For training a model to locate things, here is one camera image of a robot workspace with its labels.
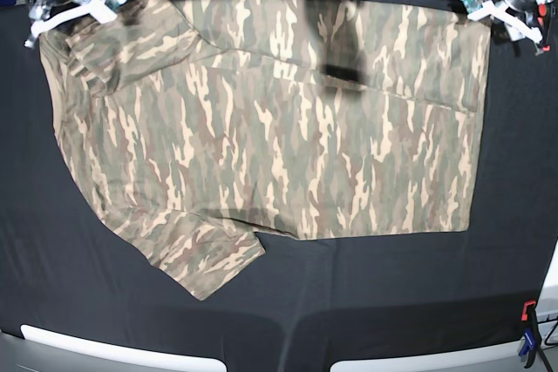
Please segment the right orange black clamp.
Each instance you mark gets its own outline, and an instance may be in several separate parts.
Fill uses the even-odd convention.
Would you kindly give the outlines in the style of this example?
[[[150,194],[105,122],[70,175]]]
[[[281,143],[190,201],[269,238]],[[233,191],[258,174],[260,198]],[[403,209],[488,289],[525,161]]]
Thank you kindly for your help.
[[[549,11],[549,6],[547,6],[545,3],[538,5],[536,20],[537,20],[538,28],[541,31],[541,41],[535,46],[535,54],[541,55],[550,50],[548,44],[548,32],[550,28],[550,11]]]

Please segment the camouflage t-shirt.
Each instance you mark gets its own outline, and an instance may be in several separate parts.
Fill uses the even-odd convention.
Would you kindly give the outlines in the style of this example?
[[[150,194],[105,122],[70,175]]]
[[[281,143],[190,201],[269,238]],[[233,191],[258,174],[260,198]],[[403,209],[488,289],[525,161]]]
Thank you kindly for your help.
[[[99,220],[207,299],[264,254],[468,228],[491,30],[349,0],[128,0],[39,38]]]

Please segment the lower right orange blue clamp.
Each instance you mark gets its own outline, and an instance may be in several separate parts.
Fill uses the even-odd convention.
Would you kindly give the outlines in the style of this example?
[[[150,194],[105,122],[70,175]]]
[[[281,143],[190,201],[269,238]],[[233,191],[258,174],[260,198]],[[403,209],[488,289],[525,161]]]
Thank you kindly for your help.
[[[523,343],[518,356],[525,362],[525,369],[530,369],[534,365],[537,351],[541,343],[541,334],[538,329],[535,307],[536,300],[527,301],[524,303],[521,312]]]

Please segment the black table cloth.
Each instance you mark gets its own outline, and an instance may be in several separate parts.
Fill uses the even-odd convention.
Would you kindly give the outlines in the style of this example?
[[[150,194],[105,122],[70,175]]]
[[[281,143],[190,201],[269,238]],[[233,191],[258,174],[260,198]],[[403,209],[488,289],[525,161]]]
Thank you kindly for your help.
[[[346,359],[511,342],[557,241],[557,53],[495,44],[463,233],[298,241],[205,301],[108,231],[52,130],[25,7],[1,11],[1,327],[213,357],[232,371],[325,371]]]

